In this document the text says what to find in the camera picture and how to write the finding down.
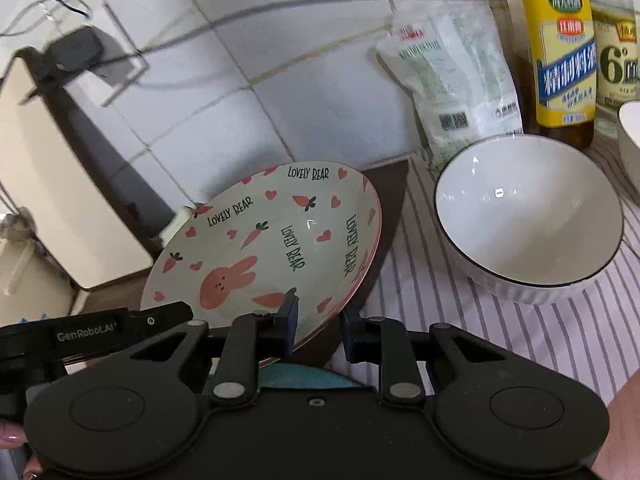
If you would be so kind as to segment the person left hand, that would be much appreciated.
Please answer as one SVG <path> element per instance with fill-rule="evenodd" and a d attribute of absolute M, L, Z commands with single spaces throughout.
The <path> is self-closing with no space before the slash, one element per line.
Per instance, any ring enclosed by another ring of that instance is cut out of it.
<path fill-rule="evenodd" d="M 15 450 L 28 443 L 22 426 L 2 419 L 0 422 L 0 440 L 2 450 Z M 42 466 L 35 455 L 29 457 L 22 472 L 24 480 L 37 479 L 42 474 Z"/>

